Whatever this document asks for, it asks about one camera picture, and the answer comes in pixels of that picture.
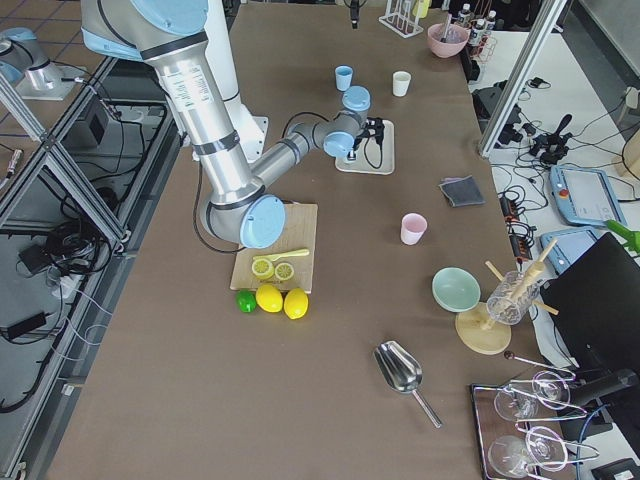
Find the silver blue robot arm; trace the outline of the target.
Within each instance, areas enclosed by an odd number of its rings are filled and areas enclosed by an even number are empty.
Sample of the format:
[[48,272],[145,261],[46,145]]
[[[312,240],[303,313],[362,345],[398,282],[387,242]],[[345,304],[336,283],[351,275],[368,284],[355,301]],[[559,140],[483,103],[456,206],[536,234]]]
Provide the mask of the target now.
[[[208,20],[224,22],[237,1],[84,1],[83,34],[88,48],[114,58],[142,62],[193,36],[205,38]],[[29,29],[1,33],[1,70],[13,81],[47,67],[49,57]]]
[[84,1],[81,15],[87,48],[155,70],[212,185],[200,216],[217,238],[253,249],[274,244],[286,210],[267,187],[313,149],[347,156],[365,129],[371,96],[366,88],[351,86],[335,119],[297,124],[249,162],[216,82],[223,69],[206,59],[207,46],[229,47],[221,2]]

